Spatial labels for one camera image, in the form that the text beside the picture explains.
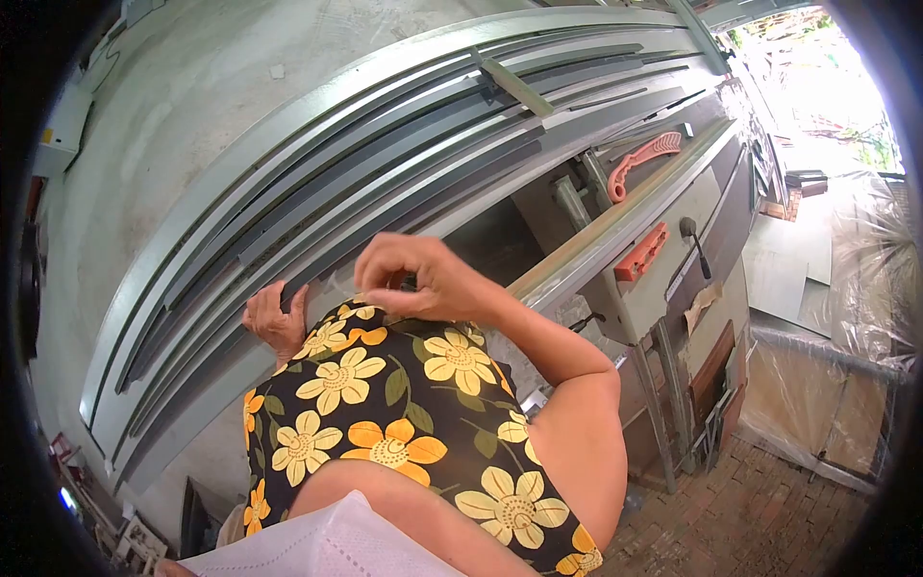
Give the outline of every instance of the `woman's right hand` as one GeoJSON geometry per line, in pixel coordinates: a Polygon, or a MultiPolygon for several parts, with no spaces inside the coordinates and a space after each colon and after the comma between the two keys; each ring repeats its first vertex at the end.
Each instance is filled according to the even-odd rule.
{"type": "Polygon", "coordinates": [[[376,235],[355,263],[354,281],[367,303],[391,315],[426,320],[494,324],[495,311],[512,299],[506,289],[431,236],[376,235]],[[396,290],[411,272],[416,274],[417,291],[396,290]]]}

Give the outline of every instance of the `black knob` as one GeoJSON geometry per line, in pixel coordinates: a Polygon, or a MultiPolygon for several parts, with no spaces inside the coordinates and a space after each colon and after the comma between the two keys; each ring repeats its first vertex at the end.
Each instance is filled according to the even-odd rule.
{"type": "Polygon", "coordinates": [[[710,281],[712,279],[712,267],[708,266],[708,259],[705,257],[705,251],[701,249],[701,245],[699,244],[699,236],[695,234],[695,221],[688,216],[679,219],[679,235],[683,238],[692,237],[692,241],[695,242],[696,250],[699,251],[701,275],[705,277],[706,281],[710,281]]]}

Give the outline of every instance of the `brick floor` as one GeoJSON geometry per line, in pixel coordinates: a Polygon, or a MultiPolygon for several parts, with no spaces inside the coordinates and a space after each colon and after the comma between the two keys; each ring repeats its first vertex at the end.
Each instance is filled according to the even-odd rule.
{"type": "Polygon", "coordinates": [[[709,475],[647,491],[594,577],[818,574],[855,529],[865,496],[732,439],[709,475]]]}

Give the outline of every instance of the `red clamp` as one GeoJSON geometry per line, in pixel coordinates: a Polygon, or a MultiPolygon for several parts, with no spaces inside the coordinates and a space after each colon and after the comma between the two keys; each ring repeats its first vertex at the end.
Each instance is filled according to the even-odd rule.
{"type": "Polygon", "coordinates": [[[658,223],[653,230],[640,241],[616,265],[616,279],[619,281],[636,281],[641,275],[651,268],[653,260],[660,249],[664,247],[670,231],[666,230],[666,222],[658,223]]]}

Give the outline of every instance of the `hand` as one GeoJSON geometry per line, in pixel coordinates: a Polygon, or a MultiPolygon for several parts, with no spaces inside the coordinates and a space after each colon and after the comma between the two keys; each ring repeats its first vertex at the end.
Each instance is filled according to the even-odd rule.
{"type": "Polygon", "coordinates": [[[292,297],[292,312],[282,312],[282,288],[277,281],[246,301],[244,326],[276,352],[276,368],[292,360],[305,343],[307,285],[292,297]]]}
{"type": "Polygon", "coordinates": [[[495,311],[512,298],[429,236],[376,235],[355,262],[354,281],[367,303],[427,320],[494,324],[495,311]],[[410,272],[416,273],[417,292],[394,290],[410,272]]]}

